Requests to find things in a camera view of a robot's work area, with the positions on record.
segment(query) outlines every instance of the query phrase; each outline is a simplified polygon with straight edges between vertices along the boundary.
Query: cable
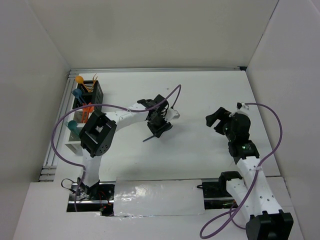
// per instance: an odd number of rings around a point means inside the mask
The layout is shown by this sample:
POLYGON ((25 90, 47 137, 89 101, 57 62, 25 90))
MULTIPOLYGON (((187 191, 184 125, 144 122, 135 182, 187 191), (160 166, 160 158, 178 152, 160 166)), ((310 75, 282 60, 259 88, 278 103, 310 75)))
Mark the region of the cable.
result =
MULTIPOLYGON (((230 217, 231 217, 231 211, 232 211, 232 209, 234 208, 235 205, 236 205, 236 202, 234 202, 234 204, 232 204, 232 206, 230 207, 230 211, 229 211, 229 216, 230 216, 230 217)), ((232 221, 232 223, 233 223, 236 227, 238 227, 238 228, 240 228, 240 229, 243 229, 243 230, 246 230, 245 227, 238 225, 238 224, 235 222, 234 219, 231 219, 231 221, 232 221)))
MULTIPOLYGON (((277 122, 278 122, 278 124, 279 124, 279 128, 280 128, 280 137, 279 137, 278 143, 276 144, 275 148, 259 162, 259 164, 257 165, 257 167, 260 167, 260 166, 264 163, 264 161, 267 160, 271 155, 273 155, 273 154, 275 153, 275 151, 277 151, 277 149, 279 148, 280 143, 281 143, 281 141, 282 141, 283 128, 282 128, 282 124, 281 124, 281 121, 280 121, 279 116, 278 116, 278 115, 276 114, 276 112, 275 112, 272 108, 270 108, 269 106, 264 105, 264 104, 262 104, 262 103, 255 103, 255 102, 248 102, 248 103, 245 103, 245 104, 246 104, 246 105, 261 106, 261 107, 264 107, 264 108, 270 110, 270 111, 274 114, 274 116, 275 116, 275 118, 276 118, 276 120, 277 120, 277 122)), ((235 215, 240 211, 241 207, 245 204, 245 202, 246 202, 246 200, 248 199, 248 197, 249 197, 252 189, 254 188, 255 183, 256 183, 256 181, 257 181, 257 178, 258 178, 258 173, 259 173, 259 170, 256 170, 256 171, 255 171, 254 178, 253 178, 253 181, 252 181, 252 183, 251 183, 251 185, 250 185, 250 187, 249 187, 249 189, 248 189, 248 192, 247 192, 246 195, 244 196, 244 198, 243 198, 243 200, 241 201, 241 203, 239 204, 239 206, 238 206, 234 211, 232 210, 232 215, 231 215, 231 216, 224 222, 224 224, 222 224, 222 226, 219 227, 216 231, 214 231, 213 233, 211 233, 211 234, 209 234, 209 235, 207 235, 207 236, 203 236, 202 233, 204 232, 205 228, 206 228, 210 223, 212 223, 214 220, 216 220, 216 219, 218 219, 218 218, 221 218, 222 216, 228 214, 230 211, 227 211, 227 212, 225 212, 225 213, 222 213, 222 214, 214 217, 214 218, 211 219, 210 221, 208 221, 208 222, 202 227, 202 229, 200 230, 199 236, 200 236, 201 239, 209 239, 209 238, 217 235, 218 233, 220 233, 220 232, 233 220, 233 218, 235 217, 235 215)))
POLYGON ((101 200, 101 195, 100 195, 100 193, 98 193, 98 195, 99 195, 100 208, 102 208, 102 200, 101 200))
POLYGON ((110 201, 109 201, 107 195, 106 195, 103 191, 99 191, 99 193, 102 193, 102 194, 104 195, 104 197, 105 197, 105 199, 108 201, 108 205, 109 205, 109 204, 110 204, 110 201))
POLYGON ((64 186, 64 180, 69 180, 70 182, 72 182, 73 184, 75 184, 76 182, 75 181, 72 181, 70 178, 65 178, 65 179, 62 179, 62 181, 61 181, 61 187, 63 187, 64 189, 68 189, 70 192, 72 192, 72 193, 76 193, 76 191, 75 190, 73 190, 73 189, 71 189, 71 188, 67 188, 67 187, 65 187, 64 186))
MULTIPOLYGON (((177 100, 178 100, 178 97, 180 95, 180 91, 181 91, 181 84, 179 84, 178 86, 175 87, 175 89, 169 93, 169 95, 167 97, 165 97, 161 102, 159 102, 158 104, 150 107, 150 108, 147 108, 147 109, 143 109, 143 110, 134 110, 134 109, 128 109, 128 108, 125 108, 125 107, 122 107, 122 106, 117 106, 117 105, 111 105, 111 104, 104 104, 104 103, 99 103, 99 104, 91 104, 91 107, 110 107, 110 108, 115 108, 115 109, 121 109, 121 110, 124 110, 124 111, 130 111, 132 113, 143 113, 143 112, 148 112, 150 110, 153 110, 153 109, 156 109, 158 106, 160 106, 161 104, 163 104, 168 98, 171 97, 172 94, 174 94, 174 92, 179 89, 178 91, 178 94, 174 100, 174 103, 172 105, 172 108, 173 106, 176 104, 177 100)), ((83 180, 85 179, 85 175, 86 175, 86 167, 82 164, 78 164, 78 163, 75 163, 75 162, 72 162, 72 161, 69 161, 67 159, 65 159, 63 156, 60 155, 60 153, 57 151, 57 148, 55 146, 55 134, 56 134, 56 131, 57 131, 57 128, 58 128, 58 125, 68 116, 70 115, 71 113, 77 111, 77 110, 80 110, 80 109, 84 109, 84 108, 87 108, 88 106, 87 105, 84 105, 84 106, 80 106, 80 107, 77 107, 75 109, 72 109, 71 111, 67 112, 65 115, 63 115, 61 118, 58 119, 58 121, 56 122, 56 124, 54 125, 53 127, 53 131, 52 131, 52 135, 51 135, 51 139, 50 139, 50 143, 51 143, 51 147, 52 147, 52 150, 53 152, 58 156, 58 158, 60 158, 62 161, 64 161, 65 163, 67 164, 70 164, 70 165, 73 165, 73 166, 76 166, 76 167, 81 167, 83 169, 83 173, 82 173, 82 176, 80 178, 80 181, 78 182, 78 185, 76 186, 76 190, 75 190, 75 199, 74 199, 74 210, 77 212, 77 193, 78 193, 78 190, 80 188, 80 185, 81 183, 83 182, 83 180)))
POLYGON ((163 117, 165 117, 167 115, 167 112, 168 112, 168 109, 169 109, 169 104, 166 106, 165 109, 162 110, 161 114, 163 117))

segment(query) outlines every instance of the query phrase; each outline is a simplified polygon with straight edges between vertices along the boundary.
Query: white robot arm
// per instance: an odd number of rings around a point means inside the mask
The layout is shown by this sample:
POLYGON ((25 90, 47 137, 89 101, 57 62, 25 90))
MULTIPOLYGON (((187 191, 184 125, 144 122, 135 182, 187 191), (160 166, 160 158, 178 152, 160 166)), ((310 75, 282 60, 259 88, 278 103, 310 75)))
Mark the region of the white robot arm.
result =
POLYGON ((249 140, 249 106, 238 103, 237 109, 231 113, 220 107, 206 117, 208 127, 220 120, 214 129, 229 140, 229 153, 240 171, 222 172, 219 178, 220 190, 228 192, 237 204, 240 204, 254 184, 240 209, 246 219, 245 230, 248 239, 287 240, 294 220, 277 202, 260 166, 259 152, 255 144, 249 140))
POLYGON ((128 107, 127 111, 119 110, 102 113, 99 110, 95 110, 92 113, 79 134, 83 153, 82 165, 86 169, 85 177, 80 187, 86 195, 95 194, 95 189, 100 181, 99 168, 102 155, 109 150, 115 132, 131 124, 147 121, 153 136, 159 138, 163 132, 172 128, 170 121, 178 119, 180 114, 176 110, 169 108, 167 101, 153 110, 135 112, 149 109, 163 101, 163 99, 161 95, 158 95, 154 100, 139 100, 128 107))

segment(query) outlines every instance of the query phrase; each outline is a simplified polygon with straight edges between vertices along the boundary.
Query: purple cable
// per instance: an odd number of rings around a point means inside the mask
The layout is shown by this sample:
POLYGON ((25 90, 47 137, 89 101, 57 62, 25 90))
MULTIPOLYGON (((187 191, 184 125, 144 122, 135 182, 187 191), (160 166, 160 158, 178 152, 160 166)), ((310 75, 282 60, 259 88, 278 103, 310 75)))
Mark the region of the purple cable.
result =
MULTIPOLYGON (((115 109, 121 109, 121 110, 124 110, 124 111, 129 111, 129 112, 133 112, 133 113, 143 113, 143 112, 148 112, 150 110, 153 110, 153 109, 156 109, 158 106, 160 106, 161 104, 163 104, 168 98, 171 97, 172 94, 174 94, 174 92, 179 89, 178 91, 178 94, 175 98, 175 101, 172 105, 172 108, 174 107, 174 105, 176 104, 177 100, 178 100, 178 97, 180 95, 180 91, 181 91, 181 84, 179 84, 178 86, 175 87, 175 89, 169 93, 168 96, 166 96, 161 102, 159 102, 158 104, 154 105, 153 107, 150 107, 150 108, 147 108, 147 109, 143 109, 143 110, 134 110, 134 109, 128 109, 128 108, 125 108, 125 107, 122 107, 122 106, 117 106, 117 105, 111 105, 111 104, 104 104, 104 103, 99 103, 99 104, 90 104, 90 107, 110 107, 110 108, 115 108, 115 109)), ((53 131, 52 131, 52 135, 51 135, 51 139, 50 139, 50 142, 51 142, 51 147, 52 147, 52 150, 53 152, 64 162, 66 162, 67 164, 70 164, 70 165, 74 165, 74 166, 77 166, 77 167, 81 167, 83 168, 83 173, 82 173, 82 176, 81 176, 81 179, 78 183, 78 185, 76 186, 76 190, 75 190, 75 198, 74 198, 74 210, 77 212, 77 193, 78 193, 78 190, 79 190, 79 187, 81 185, 81 183, 83 182, 83 180, 85 179, 85 175, 86 175, 86 167, 82 164, 78 164, 78 163, 74 163, 72 161, 69 161, 67 159, 65 159, 63 156, 60 155, 60 153, 57 151, 56 149, 56 146, 55 146, 55 143, 54 143, 54 138, 55 138, 55 134, 56 134, 56 130, 57 130, 57 127, 58 125, 68 116, 70 115, 71 113, 77 111, 77 110, 80 110, 80 109, 85 109, 87 108, 88 105, 84 105, 84 106, 80 106, 80 107, 77 107, 75 109, 72 109, 71 111, 67 112, 65 115, 63 115, 61 118, 58 119, 58 121, 56 122, 56 124, 54 125, 53 127, 53 131)))
MULTIPOLYGON (((264 161, 267 160, 271 155, 273 155, 273 154, 275 153, 275 151, 277 151, 277 149, 279 148, 280 143, 281 143, 281 141, 282 141, 283 128, 282 128, 282 124, 281 124, 281 121, 280 121, 279 116, 278 116, 278 115, 276 114, 276 112, 275 112, 272 108, 270 108, 269 106, 264 105, 264 104, 262 104, 262 103, 255 103, 255 102, 248 102, 248 103, 245 103, 245 104, 246 104, 246 105, 261 106, 261 107, 264 107, 264 108, 270 110, 270 111, 274 114, 274 116, 275 116, 275 118, 276 118, 276 120, 277 120, 277 122, 278 122, 278 124, 279 124, 279 128, 280 128, 280 137, 279 137, 278 143, 276 144, 275 148, 259 162, 258 167, 260 167, 260 166, 264 163, 264 161)), ((222 214, 214 217, 214 218, 211 219, 210 221, 208 221, 208 222, 202 227, 202 229, 200 230, 199 236, 200 236, 201 239, 209 239, 209 238, 212 238, 213 236, 215 236, 215 235, 217 235, 218 233, 220 233, 220 232, 233 220, 233 218, 235 217, 235 215, 237 215, 237 213, 240 211, 241 207, 245 204, 245 202, 246 202, 246 200, 248 199, 250 193, 252 192, 252 189, 254 188, 255 183, 256 183, 256 181, 257 181, 257 178, 258 178, 258 173, 259 173, 259 170, 256 170, 256 171, 255 171, 255 175, 254 175, 254 177, 253 177, 253 181, 252 181, 252 183, 251 183, 251 185, 250 185, 250 187, 249 187, 249 189, 248 189, 248 192, 247 192, 246 195, 244 196, 244 198, 243 198, 243 200, 241 201, 241 203, 239 204, 239 206, 232 212, 232 215, 231 215, 231 216, 224 222, 224 224, 222 224, 222 226, 219 227, 216 231, 214 231, 213 233, 211 233, 211 234, 209 234, 209 235, 207 235, 207 236, 203 236, 202 233, 204 232, 204 230, 206 229, 206 227, 207 227, 210 223, 212 223, 214 220, 216 220, 216 219, 218 219, 218 218, 220 218, 220 217, 222 217, 222 216, 230 213, 231 211, 227 211, 227 212, 225 212, 225 213, 222 213, 222 214)))
MULTIPOLYGON (((229 216, 230 216, 230 217, 231 217, 231 211, 233 210, 233 208, 234 208, 235 205, 236 205, 236 203, 232 204, 232 206, 230 207, 230 211, 229 211, 229 216)), ((240 228, 240 229, 243 229, 243 230, 246 230, 245 227, 238 225, 233 218, 231 219, 231 221, 232 221, 232 223, 233 223, 236 227, 238 227, 238 228, 240 228)))

